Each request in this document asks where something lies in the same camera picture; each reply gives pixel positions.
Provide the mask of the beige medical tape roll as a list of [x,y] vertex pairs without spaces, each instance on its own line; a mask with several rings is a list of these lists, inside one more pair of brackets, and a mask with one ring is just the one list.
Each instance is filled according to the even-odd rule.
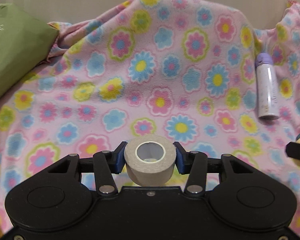
[[139,186],[163,186],[173,174],[176,149],[158,135],[144,135],[128,142],[124,158],[130,179]]

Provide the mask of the white purple-capped bottle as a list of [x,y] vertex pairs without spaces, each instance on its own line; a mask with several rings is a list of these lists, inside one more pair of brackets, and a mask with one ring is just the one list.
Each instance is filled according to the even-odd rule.
[[257,78],[258,117],[263,120],[279,118],[278,84],[274,64],[268,53],[259,53],[255,60]]

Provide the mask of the pink floral fleece blanket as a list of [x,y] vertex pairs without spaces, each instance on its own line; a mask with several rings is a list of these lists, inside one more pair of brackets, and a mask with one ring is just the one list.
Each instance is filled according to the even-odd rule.
[[[285,146],[300,134],[300,4],[273,29],[203,0],[128,0],[95,19],[55,22],[47,61],[0,100],[0,227],[5,197],[55,161],[89,158],[156,134],[211,158],[231,153],[289,186],[300,167]],[[258,117],[255,60],[268,53],[279,118]]]

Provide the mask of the green cushion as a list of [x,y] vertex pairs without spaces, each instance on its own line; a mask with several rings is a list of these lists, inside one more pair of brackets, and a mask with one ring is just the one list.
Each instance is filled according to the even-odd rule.
[[58,33],[16,5],[0,5],[0,98],[47,58]]

